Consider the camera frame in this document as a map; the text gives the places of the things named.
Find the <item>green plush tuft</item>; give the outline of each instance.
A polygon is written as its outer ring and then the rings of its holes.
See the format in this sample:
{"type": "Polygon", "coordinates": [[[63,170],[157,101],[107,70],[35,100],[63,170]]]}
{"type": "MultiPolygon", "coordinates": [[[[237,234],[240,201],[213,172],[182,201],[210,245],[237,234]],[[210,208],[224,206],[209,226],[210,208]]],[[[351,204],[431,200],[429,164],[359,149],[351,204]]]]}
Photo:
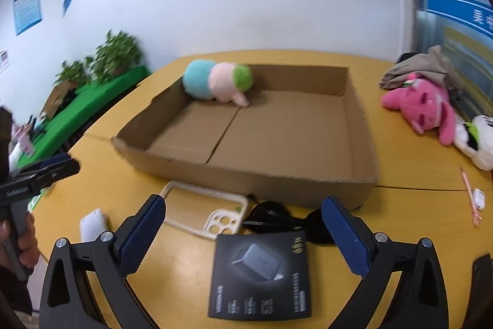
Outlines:
{"type": "Polygon", "coordinates": [[[233,82],[238,90],[245,92],[253,85],[253,76],[248,66],[236,66],[233,70],[233,82]]]}

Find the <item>potted plant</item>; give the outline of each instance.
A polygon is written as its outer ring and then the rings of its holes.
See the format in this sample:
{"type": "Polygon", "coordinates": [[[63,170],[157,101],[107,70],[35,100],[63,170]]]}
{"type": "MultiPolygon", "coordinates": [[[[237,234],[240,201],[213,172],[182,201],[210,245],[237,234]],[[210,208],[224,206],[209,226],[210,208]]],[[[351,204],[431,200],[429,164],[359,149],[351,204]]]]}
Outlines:
{"type": "Polygon", "coordinates": [[[141,57],[142,52],[133,35],[124,31],[113,35],[109,30],[106,42],[96,50],[96,57],[90,64],[90,69],[98,83],[105,83],[138,65],[141,57]]]}
{"type": "Polygon", "coordinates": [[[90,83],[91,76],[87,74],[86,67],[92,63],[92,60],[93,58],[91,56],[87,56],[85,65],[79,60],[76,60],[72,64],[68,64],[65,60],[62,63],[62,71],[56,75],[58,79],[55,83],[68,82],[71,89],[90,83]]]}

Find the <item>green table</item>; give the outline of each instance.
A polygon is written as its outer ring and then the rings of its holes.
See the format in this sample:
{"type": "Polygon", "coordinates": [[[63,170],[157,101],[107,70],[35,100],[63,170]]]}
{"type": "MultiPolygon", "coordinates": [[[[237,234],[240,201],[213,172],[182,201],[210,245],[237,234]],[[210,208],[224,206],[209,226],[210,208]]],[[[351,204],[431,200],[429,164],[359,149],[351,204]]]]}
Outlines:
{"type": "Polygon", "coordinates": [[[92,82],[77,90],[77,97],[67,108],[56,115],[46,125],[46,134],[40,135],[34,142],[35,153],[30,158],[22,156],[19,167],[50,156],[66,142],[108,103],[135,86],[150,75],[145,66],[135,67],[115,77],[111,81],[98,85],[92,82]]]}

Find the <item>yellow table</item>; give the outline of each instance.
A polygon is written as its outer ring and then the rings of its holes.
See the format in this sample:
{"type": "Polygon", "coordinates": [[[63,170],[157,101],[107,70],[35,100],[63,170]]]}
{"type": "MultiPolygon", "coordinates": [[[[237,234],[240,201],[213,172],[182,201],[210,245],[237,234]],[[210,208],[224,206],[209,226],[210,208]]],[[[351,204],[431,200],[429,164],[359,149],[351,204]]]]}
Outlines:
{"type": "MultiPolygon", "coordinates": [[[[166,181],[135,171],[104,139],[83,137],[71,150],[81,172],[55,184],[35,209],[41,251],[48,257],[55,241],[67,237],[76,243],[79,221],[95,208],[102,208],[115,230],[133,215],[151,193],[159,193],[166,181]]],[[[491,198],[493,191],[487,190],[491,198]]],[[[292,208],[300,217],[309,211],[292,208]]],[[[420,191],[377,187],[356,212],[374,231],[393,240],[416,242],[430,237],[435,243],[445,278],[450,328],[460,327],[469,296],[472,262],[493,252],[493,208],[486,208],[483,221],[471,224],[465,191],[420,191]]],[[[340,312],[358,284],[338,249],[308,244],[312,318],[278,323],[248,323],[207,317],[214,243],[163,225],[139,271],[129,282],[150,315],[161,327],[324,328],[340,312]]],[[[369,327],[377,327],[389,306],[398,274],[394,274],[383,301],[369,327]]],[[[112,328],[113,314],[95,281],[94,291],[112,328]]]]}
{"type": "Polygon", "coordinates": [[[194,59],[233,61],[243,64],[307,64],[349,67],[356,90],[366,110],[380,165],[379,186],[430,190],[464,190],[458,167],[464,166],[471,185],[493,189],[491,174],[478,170],[459,150],[443,147],[433,130],[416,135],[400,112],[380,104],[385,93],[378,87],[390,62],[360,56],[313,51],[236,51],[182,57],[144,79],[87,131],[87,135],[111,139],[153,97],[183,75],[194,59]]]}

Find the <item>plush toy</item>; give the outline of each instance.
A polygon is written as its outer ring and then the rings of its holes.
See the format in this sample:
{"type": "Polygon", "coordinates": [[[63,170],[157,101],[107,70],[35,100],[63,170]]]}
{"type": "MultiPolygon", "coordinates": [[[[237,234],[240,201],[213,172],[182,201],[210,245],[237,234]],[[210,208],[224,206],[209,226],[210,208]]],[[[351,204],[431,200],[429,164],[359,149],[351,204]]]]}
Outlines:
{"type": "Polygon", "coordinates": [[[228,62],[194,60],[183,75],[185,91],[198,100],[233,101],[238,106],[250,105],[245,94],[253,85],[251,69],[228,62]]]}
{"type": "Polygon", "coordinates": [[[484,171],[493,170],[493,119],[476,116],[472,123],[457,119],[455,146],[484,171]]]}
{"type": "Polygon", "coordinates": [[[455,113],[448,91],[425,78],[410,75],[406,87],[387,92],[381,99],[385,108],[400,110],[417,134],[438,127],[442,145],[450,145],[455,136],[455,113]]]}

